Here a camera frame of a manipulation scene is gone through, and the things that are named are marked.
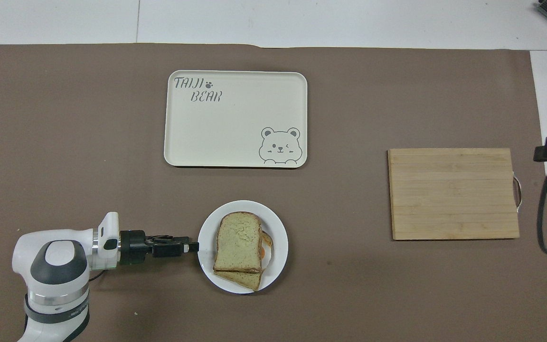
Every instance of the bread slice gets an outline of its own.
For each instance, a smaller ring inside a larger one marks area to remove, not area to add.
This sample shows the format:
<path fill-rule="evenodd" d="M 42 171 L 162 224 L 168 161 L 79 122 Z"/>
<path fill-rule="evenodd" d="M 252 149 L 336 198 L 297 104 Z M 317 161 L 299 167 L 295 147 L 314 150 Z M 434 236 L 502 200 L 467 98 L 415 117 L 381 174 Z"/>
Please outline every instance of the bread slice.
<path fill-rule="evenodd" d="M 250 290 L 258 291 L 261 285 L 261 275 L 263 273 L 245 273 L 245 272 L 228 272 L 215 271 L 215 275 L 223 277 L 227 280 L 235 282 L 241 286 L 250 288 Z"/>
<path fill-rule="evenodd" d="M 221 220 L 213 270 L 261 273 L 261 221 L 250 212 L 232 212 Z"/>
<path fill-rule="evenodd" d="M 261 238 L 263 239 L 263 242 L 267 246 L 269 246 L 269 248 L 272 248 L 274 246 L 274 241 L 272 240 L 272 237 L 269 236 L 269 234 L 267 234 L 266 232 L 261 231 Z"/>

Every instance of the wooden cutting board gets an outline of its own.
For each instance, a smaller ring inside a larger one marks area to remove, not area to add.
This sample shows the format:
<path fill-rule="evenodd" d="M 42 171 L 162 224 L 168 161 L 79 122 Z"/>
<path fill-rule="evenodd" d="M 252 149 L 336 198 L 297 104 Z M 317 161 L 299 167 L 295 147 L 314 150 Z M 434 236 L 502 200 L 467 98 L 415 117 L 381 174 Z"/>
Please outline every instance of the wooden cutting board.
<path fill-rule="evenodd" d="M 510 149 L 391 149 L 395 240 L 518 238 Z"/>

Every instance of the cutting board handle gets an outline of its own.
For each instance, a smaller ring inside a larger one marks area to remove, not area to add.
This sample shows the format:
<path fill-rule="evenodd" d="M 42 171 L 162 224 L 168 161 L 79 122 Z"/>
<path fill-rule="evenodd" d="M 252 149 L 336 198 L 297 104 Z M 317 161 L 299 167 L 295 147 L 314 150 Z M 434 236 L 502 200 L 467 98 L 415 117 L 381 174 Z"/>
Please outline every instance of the cutting board handle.
<path fill-rule="evenodd" d="M 523 204 L 523 190 L 520 186 L 519 179 L 516 178 L 516 173 L 512 175 L 512 187 L 514 188 L 514 202 L 516 203 L 516 212 L 519 212 L 520 206 Z"/>

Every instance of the cutting board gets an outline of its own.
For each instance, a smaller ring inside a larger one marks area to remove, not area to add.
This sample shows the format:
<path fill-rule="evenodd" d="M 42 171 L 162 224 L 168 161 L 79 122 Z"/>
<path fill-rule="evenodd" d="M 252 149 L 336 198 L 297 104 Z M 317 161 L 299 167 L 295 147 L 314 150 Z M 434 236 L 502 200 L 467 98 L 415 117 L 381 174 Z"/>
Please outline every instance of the cutting board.
<path fill-rule="evenodd" d="M 395 240 L 518 238 L 510 149 L 388 150 Z"/>

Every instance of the bread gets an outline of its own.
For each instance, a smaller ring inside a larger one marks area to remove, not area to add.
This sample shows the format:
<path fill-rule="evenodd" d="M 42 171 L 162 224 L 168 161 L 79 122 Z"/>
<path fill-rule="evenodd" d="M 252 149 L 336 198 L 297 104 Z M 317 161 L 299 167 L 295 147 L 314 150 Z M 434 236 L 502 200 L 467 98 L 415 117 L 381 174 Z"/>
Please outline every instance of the bread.
<path fill-rule="evenodd" d="M 253 291 L 259 290 L 262 274 L 263 273 L 215 271 L 215 275 L 235 282 L 238 285 L 250 288 L 250 290 Z"/>
<path fill-rule="evenodd" d="M 260 278 L 260 249 L 260 219 L 250 212 L 227 214 L 219 225 L 213 270 L 259 274 Z"/>
<path fill-rule="evenodd" d="M 274 246 L 274 241 L 272 240 L 272 237 L 269 236 L 269 234 L 267 234 L 266 232 L 264 231 L 261 231 L 261 238 L 263 239 L 263 242 L 269 246 L 269 248 L 273 247 Z"/>

